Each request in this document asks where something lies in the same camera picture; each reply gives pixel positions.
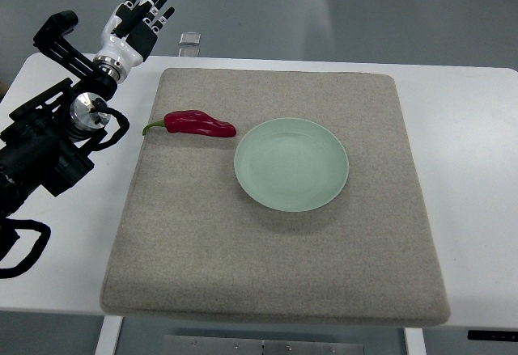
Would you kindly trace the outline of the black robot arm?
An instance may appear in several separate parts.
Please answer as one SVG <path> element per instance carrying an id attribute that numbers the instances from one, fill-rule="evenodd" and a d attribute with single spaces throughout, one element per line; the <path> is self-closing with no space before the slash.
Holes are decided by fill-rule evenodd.
<path id="1" fill-rule="evenodd" d="M 51 15 L 34 36 L 46 57 L 78 78 L 65 78 L 16 108 L 1 132 L 1 216 L 16 212 L 39 187 L 57 197 L 76 185 L 94 163 L 89 155 L 115 145 L 128 119 L 110 108 L 117 81 L 69 44 L 78 24 L 73 11 Z"/>

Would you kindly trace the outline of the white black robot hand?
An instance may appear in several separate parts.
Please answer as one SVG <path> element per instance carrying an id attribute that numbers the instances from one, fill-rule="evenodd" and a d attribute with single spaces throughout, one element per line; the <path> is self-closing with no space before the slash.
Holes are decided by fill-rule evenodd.
<path id="1" fill-rule="evenodd" d="M 93 62 L 117 83 L 151 55 L 158 35 L 175 8 L 168 0 L 124 0 L 113 11 L 101 33 L 101 49 Z"/>

